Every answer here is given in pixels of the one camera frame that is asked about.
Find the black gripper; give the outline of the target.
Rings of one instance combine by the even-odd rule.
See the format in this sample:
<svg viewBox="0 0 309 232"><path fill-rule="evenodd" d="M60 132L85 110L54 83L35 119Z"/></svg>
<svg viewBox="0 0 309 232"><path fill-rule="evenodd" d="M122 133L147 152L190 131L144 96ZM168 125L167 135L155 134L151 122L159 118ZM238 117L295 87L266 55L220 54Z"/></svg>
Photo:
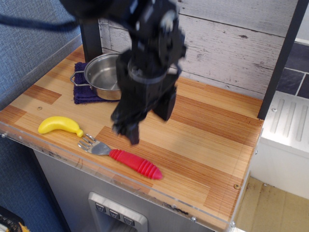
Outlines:
<svg viewBox="0 0 309 232"><path fill-rule="evenodd" d="M124 135L132 145L139 143L139 122L153 110L164 121L169 120L176 101L176 81L181 69L176 65L176 73L163 73L149 79L140 75L136 69L133 74L133 52L127 50L116 60L118 86L121 99L111 115L112 130L117 135Z"/></svg>

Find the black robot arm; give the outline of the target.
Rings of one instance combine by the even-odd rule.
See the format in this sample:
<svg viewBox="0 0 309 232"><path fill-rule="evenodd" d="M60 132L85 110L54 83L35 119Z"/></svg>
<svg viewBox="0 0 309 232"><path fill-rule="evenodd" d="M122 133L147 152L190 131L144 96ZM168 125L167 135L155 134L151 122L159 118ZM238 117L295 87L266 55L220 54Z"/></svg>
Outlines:
<svg viewBox="0 0 309 232"><path fill-rule="evenodd" d="M105 18L128 30L132 45L116 60L121 99L111 118L117 134L138 144L139 123L147 113L166 121L175 104L179 73L168 70L186 53L177 6L168 0L64 0L62 5L80 22Z"/></svg>

